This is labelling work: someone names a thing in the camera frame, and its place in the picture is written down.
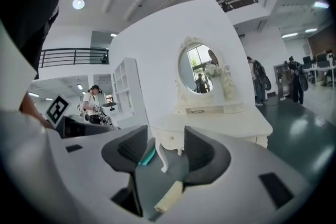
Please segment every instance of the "dark brown wall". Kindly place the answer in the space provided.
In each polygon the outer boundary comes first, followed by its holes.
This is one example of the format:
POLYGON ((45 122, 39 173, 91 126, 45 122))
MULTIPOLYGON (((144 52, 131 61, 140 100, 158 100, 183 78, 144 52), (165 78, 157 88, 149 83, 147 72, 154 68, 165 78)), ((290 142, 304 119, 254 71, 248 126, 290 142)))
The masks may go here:
POLYGON ((325 50, 332 50, 336 54, 336 33, 335 25, 327 27, 326 29, 318 32, 308 38, 309 45, 313 56, 320 54, 325 50))

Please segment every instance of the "white vanity table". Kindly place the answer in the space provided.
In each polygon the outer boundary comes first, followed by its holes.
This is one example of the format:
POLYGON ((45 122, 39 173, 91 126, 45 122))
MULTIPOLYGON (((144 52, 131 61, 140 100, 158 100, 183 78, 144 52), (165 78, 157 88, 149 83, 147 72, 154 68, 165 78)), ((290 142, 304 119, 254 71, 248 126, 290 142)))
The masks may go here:
POLYGON ((255 106, 245 106, 237 96, 229 75, 229 68, 224 64, 220 53, 215 48, 211 48, 211 50, 217 57, 219 67, 224 70, 221 75, 224 103, 215 103, 214 91, 196 93, 186 86, 181 78, 180 58, 185 50, 193 48, 197 44, 208 46, 199 38, 190 37, 186 37, 184 43, 181 44, 176 64, 178 102, 170 114, 151 124, 156 151, 163 162, 161 170, 164 173, 168 170, 168 162, 162 147, 167 150, 177 150, 181 155, 184 149, 185 126, 248 140, 265 148, 267 147, 267 136, 273 131, 271 125, 255 106))

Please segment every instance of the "oval mirror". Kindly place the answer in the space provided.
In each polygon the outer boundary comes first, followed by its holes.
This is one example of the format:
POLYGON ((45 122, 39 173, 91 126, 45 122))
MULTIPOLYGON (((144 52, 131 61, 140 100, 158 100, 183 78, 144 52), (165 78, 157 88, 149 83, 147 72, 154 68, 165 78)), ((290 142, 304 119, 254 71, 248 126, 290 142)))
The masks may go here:
POLYGON ((213 88, 211 78, 205 74, 206 65, 218 65, 213 51, 204 44, 190 44, 180 54, 178 70, 181 80, 195 93, 207 93, 213 88))

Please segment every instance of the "white cabinet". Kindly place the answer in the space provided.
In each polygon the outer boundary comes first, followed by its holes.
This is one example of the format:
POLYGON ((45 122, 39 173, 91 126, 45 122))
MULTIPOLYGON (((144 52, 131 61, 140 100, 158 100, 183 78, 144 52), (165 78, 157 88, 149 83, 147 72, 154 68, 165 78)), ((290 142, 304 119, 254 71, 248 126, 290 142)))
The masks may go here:
POLYGON ((148 137, 152 137, 138 76, 136 60, 124 58, 113 75, 114 101, 119 112, 112 118, 113 124, 120 128, 136 125, 148 126, 148 137))

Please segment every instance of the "backpack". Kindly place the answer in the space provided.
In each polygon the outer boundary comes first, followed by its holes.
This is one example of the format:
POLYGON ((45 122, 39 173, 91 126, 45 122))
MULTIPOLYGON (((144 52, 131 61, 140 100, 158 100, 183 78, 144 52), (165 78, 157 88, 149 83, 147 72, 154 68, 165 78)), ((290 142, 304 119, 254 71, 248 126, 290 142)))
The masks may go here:
POLYGON ((262 64, 260 62, 258 62, 257 60, 254 61, 253 64, 253 69, 254 69, 254 73, 256 74, 256 76, 258 77, 263 77, 266 75, 265 69, 262 66, 262 64))
POLYGON ((272 88, 272 85, 268 77, 266 76, 266 72, 263 65, 257 60, 255 60, 253 64, 253 70, 257 79, 259 79, 260 83, 264 85, 265 90, 269 91, 272 88))

